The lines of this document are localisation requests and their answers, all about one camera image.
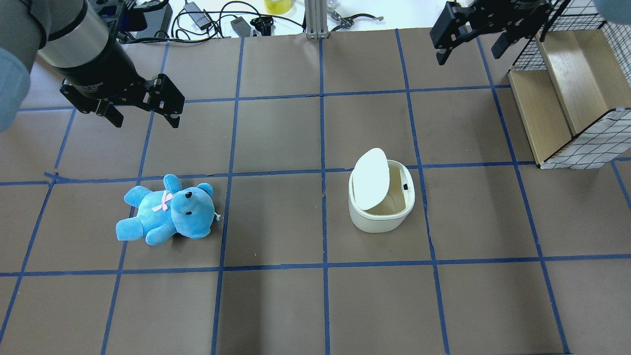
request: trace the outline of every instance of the pink ribbon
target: pink ribbon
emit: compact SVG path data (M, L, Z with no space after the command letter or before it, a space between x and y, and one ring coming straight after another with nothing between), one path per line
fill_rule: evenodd
M159 210L163 210L166 211L168 210L168 206L167 206L167 201L170 201L173 199L173 194L169 193L167 194L166 190L162 193L162 203L157 205L156 207L153 207L152 210L154 212L158 212Z

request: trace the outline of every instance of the wooden panel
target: wooden panel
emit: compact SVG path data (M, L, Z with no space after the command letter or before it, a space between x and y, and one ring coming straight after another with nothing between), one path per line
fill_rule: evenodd
M509 80L533 150L541 164L572 139L545 70L511 71Z
M601 30L548 32L539 45L573 135L607 110L631 105L631 88Z

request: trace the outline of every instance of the yellow cup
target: yellow cup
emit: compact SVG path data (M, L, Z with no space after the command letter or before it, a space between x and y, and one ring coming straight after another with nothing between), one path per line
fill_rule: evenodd
M282 15L292 8L292 0L264 0L265 10L272 15Z

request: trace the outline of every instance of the open lid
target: open lid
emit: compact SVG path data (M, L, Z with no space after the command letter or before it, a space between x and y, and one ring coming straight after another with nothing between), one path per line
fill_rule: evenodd
M353 194L357 207L370 210L384 200L390 188L386 153L373 148L362 155L353 170Z

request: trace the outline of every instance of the blue teddy bear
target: blue teddy bear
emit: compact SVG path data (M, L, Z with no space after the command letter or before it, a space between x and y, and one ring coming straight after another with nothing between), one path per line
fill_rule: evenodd
M199 239L210 233L215 217L213 187L201 183L197 187L182 189L177 176L164 177L165 191L152 191L135 186L125 194L125 202L136 207L138 214L116 224L119 241L132 241L145 237L147 244L159 245L175 233Z

